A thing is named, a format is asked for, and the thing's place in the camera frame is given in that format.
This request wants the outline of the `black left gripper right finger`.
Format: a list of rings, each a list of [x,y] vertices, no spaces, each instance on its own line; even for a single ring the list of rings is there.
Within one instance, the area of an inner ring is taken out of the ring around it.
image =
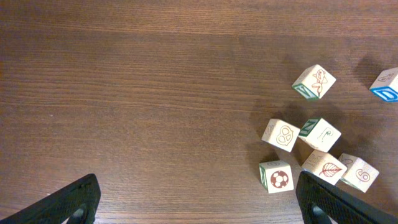
[[[317,223],[397,223],[397,218],[347,194],[310,172],[299,175],[296,196],[303,221]]]

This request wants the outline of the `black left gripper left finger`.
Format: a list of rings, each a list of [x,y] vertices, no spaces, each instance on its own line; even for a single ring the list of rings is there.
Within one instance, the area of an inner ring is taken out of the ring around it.
[[[1,223],[95,222],[101,191],[94,174],[88,174],[42,200],[1,220]]]

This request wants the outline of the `number six wooden block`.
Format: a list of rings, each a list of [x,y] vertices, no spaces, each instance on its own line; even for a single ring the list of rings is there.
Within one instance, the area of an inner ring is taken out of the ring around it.
[[[347,167],[340,180],[364,193],[379,175],[376,168],[360,157],[342,153],[338,160]]]

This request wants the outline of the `leaf picture wooden block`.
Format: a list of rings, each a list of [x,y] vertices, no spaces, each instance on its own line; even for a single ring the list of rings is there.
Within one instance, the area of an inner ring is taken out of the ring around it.
[[[348,168],[327,152],[314,150],[302,164],[302,169],[335,185]]]

